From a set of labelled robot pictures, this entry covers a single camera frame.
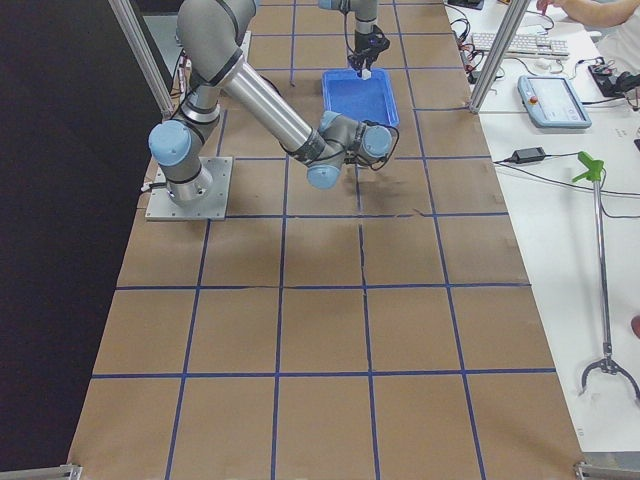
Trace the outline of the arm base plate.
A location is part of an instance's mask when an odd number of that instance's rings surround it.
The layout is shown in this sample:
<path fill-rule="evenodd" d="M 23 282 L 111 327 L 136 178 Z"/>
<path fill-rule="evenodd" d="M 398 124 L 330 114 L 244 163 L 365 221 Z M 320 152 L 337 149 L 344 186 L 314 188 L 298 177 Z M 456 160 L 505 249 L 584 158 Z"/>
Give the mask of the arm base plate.
<path fill-rule="evenodd" d="M 145 218 L 150 221 L 224 220 L 232 177 L 232 157 L 200 157 L 199 176 L 185 184 L 168 182 L 157 168 L 156 183 L 146 207 Z"/>

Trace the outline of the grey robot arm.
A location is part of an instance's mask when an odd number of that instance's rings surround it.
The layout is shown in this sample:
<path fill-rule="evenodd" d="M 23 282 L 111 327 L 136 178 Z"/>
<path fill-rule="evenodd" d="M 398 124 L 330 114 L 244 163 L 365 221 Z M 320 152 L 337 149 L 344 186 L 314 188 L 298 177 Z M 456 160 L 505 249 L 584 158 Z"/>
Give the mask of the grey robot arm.
<path fill-rule="evenodd" d="M 368 80 L 372 65 L 379 55 L 388 50 L 390 41 L 378 26 L 378 6 L 375 0 L 319 0 L 317 6 L 324 10 L 339 11 L 343 15 L 344 39 L 347 47 L 347 62 L 356 75 Z M 347 33 L 347 17 L 355 16 L 354 45 L 350 46 Z"/>
<path fill-rule="evenodd" d="M 190 90 L 148 139 L 167 195 L 179 206 L 194 205 L 210 194 L 214 177 L 199 153 L 219 122 L 221 93 L 242 104 L 302 163 L 308 182 L 318 189 L 333 187 L 343 165 L 383 166 L 395 149 L 386 125 L 326 111 L 313 128 L 286 103 L 241 48 L 258 8 L 256 1 L 185 1 L 180 6 L 177 30 L 192 64 Z"/>

